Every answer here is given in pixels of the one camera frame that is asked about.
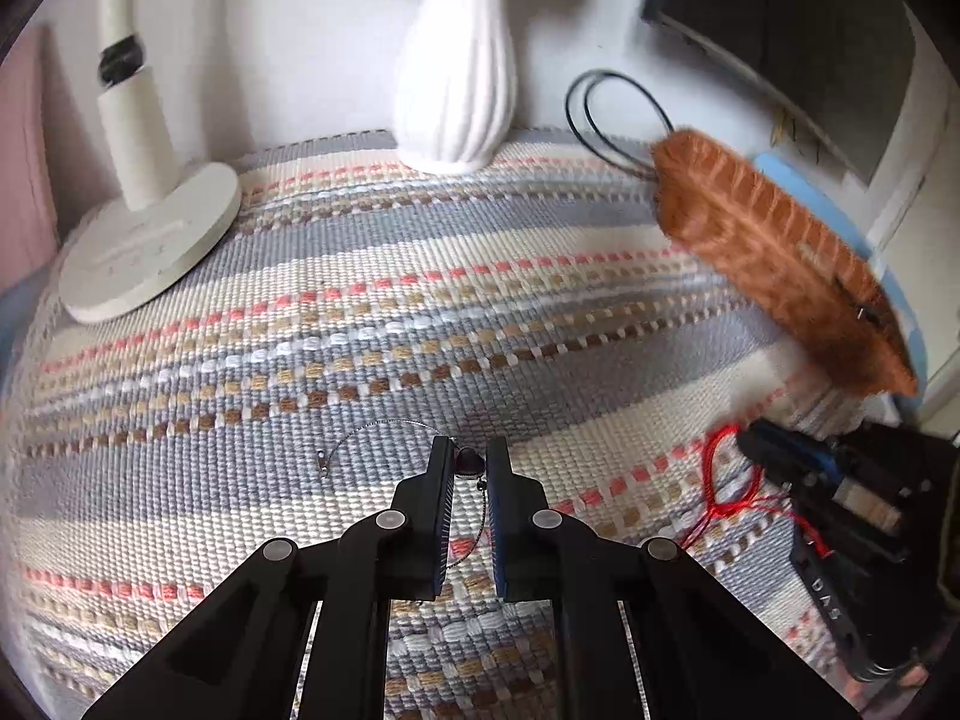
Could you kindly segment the brown wicker basket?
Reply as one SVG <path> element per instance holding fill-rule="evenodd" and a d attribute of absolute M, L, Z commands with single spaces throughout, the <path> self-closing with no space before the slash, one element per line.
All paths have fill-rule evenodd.
<path fill-rule="evenodd" d="M 887 291 L 828 224 L 696 130 L 652 147 L 662 231 L 724 275 L 858 397 L 914 397 L 919 377 Z"/>

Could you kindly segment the white ribbed vase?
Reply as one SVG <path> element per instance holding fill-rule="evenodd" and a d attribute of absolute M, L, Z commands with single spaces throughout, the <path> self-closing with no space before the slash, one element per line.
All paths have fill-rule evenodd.
<path fill-rule="evenodd" d="M 507 4 L 420 0 L 392 72 L 392 133 L 405 166 L 462 176 L 493 161 L 516 109 Z"/>

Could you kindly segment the black monitor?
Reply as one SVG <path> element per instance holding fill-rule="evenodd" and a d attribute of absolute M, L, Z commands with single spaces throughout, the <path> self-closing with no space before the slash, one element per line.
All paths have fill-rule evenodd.
<path fill-rule="evenodd" d="M 913 71 L 903 0 L 644 0 L 643 18 L 748 76 L 872 181 Z"/>

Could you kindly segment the pink folder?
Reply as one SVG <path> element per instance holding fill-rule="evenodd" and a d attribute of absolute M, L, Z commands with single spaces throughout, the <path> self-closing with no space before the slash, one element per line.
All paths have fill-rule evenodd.
<path fill-rule="evenodd" d="M 2 64 L 0 93 L 0 288 L 47 265 L 57 247 L 57 211 L 43 129 L 43 28 L 23 32 Z"/>

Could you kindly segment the white desk lamp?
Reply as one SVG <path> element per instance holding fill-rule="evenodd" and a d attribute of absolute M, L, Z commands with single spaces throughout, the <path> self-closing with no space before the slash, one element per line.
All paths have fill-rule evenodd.
<path fill-rule="evenodd" d="M 80 323 L 139 309 L 185 277 L 221 241 L 241 204 L 228 164 L 179 163 L 133 0 L 99 0 L 98 107 L 121 195 L 76 234 L 59 296 Z"/>

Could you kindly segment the striped woven table mat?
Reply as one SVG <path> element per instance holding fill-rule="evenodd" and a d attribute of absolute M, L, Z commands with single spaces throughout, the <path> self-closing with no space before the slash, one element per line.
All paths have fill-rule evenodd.
<path fill-rule="evenodd" d="M 446 434 L 599 535 L 692 527 L 713 427 L 862 408 L 670 242 L 652 190 L 521 133 L 466 177 L 381 132 L 251 156 L 212 254 L 82 325 L 46 273 L 2 400 L 2 645 L 76 718 L 257 546 L 337 538 Z"/>

